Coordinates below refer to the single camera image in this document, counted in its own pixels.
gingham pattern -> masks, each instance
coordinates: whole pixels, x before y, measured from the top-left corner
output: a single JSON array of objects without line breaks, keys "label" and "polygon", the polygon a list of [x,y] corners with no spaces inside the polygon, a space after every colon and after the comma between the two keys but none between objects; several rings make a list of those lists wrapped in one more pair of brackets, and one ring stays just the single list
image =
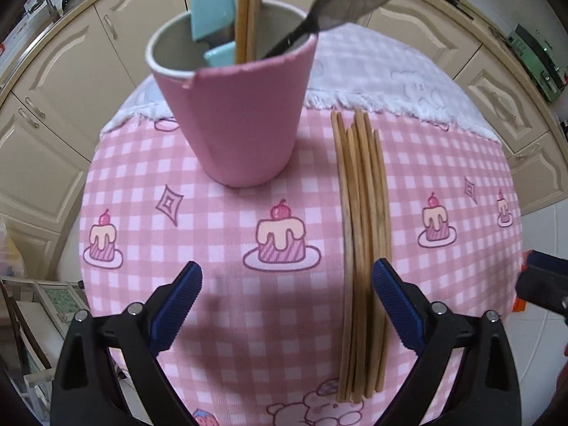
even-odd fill
[{"label": "gingham pattern", "polygon": [[[505,314],[520,267],[521,224],[499,144],[388,113],[371,114],[371,122],[383,146],[395,269],[430,300],[444,300],[457,312],[494,308]],[[465,177],[476,185],[477,204],[464,193]],[[177,228],[155,208],[165,185],[184,196]],[[506,229],[496,225],[500,189],[513,214]],[[432,191],[458,234],[452,245],[426,249],[416,239]],[[296,273],[245,268],[242,256],[256,245],[257,221],[282,198],[305,221],[306,243],[319,248],[321,263]],[[159,358],[190,411],[211,412],[221,426],[272,424],[268,405],[301,402],[337,377],[344,239],[329,111],[303,110],[289,166],[269,184],[246,190],[209,179],[179,130],[126,123],[103,137],[89,171],[81,254],[107,208],[124,263],[106,270],[82,261],[96,315],[146,300],[188,260],[203,267],[203,290],[172,349]],[[380,416],[415,360],[392,331],[387,357],[385,390],[366,402],[362,426]],[[428,417],[439,413],[458,364],[455,355]]]}]

kitchen countertop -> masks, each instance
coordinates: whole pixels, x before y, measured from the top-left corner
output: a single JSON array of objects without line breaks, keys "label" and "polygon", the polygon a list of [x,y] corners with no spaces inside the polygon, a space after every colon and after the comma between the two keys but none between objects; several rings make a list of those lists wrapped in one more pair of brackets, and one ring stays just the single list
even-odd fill
[{"label": "kitchen countertop", "polygon": [[[51,40],[60,30],[62,30],[73,18],[79,15],[82,11],[98,0],[85,0],[77,8],[64,15],[58,22],[50,25],[44,31],[31,41],[28,51],[20,59],[13,72],[8,76],[4,83],[0,86],[0,105],[4,102],[7,94],[18,81],[20,75],[24,72],[26,67],[31,63],[35,56],[42,50],[43,47]],[[471,33],[475,38],[481,42],[493,55],[495,55],[502,64],[512,73],[517,81],[522,85],[523,89],[533,100],[538,107],[539,111],[544,116],[546,123],[555,135],[561,151],[566,161],[568,161],[568,145],[564,139],[564,135],[560,128],[560,123],[556,114],[551,110],[548,103],[540,95],[530,77],[524,70],[521,64],[517,61],[514,55],[503,45],[501,40],[496,39],[489,28],[488,22],[480,15],[474,7],[466,5],[475,14],[478,15],[475,19],[471,20],[466,17],[458,9],[454,8],[450,3],[444,0],[423,0],[435,7],[446,16],[451,18],[456,24]]]}]

bundle of chopsticks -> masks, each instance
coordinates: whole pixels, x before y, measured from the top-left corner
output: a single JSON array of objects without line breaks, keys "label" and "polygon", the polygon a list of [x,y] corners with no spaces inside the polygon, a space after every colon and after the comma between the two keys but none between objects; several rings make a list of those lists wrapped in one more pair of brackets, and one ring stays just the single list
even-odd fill
[{"label": "bundle of chopsticks", "polygon": [[378,131],[357,109],[345,129],[332,112],[345,237],[345,306],[338,402],[380,392],[386,361],[386,312],[371,286],[379,258],[391,260],[386,174]]}]

pink cup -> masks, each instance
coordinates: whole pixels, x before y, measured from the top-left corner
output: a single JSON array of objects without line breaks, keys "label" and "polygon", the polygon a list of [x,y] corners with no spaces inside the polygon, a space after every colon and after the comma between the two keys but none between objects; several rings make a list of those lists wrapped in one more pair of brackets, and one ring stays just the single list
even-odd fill
[{"label": "pink cup", "polygon": [[[264,0],[257,58],[304,16]],[[282,56],[209,68],[203,60],[208,46],[192,41],[190,19],[188,11],[160,28],[148,42],[146,61],[204,171],[230,187],[266,183],[292,155],[317,36],[303,37]]]}]

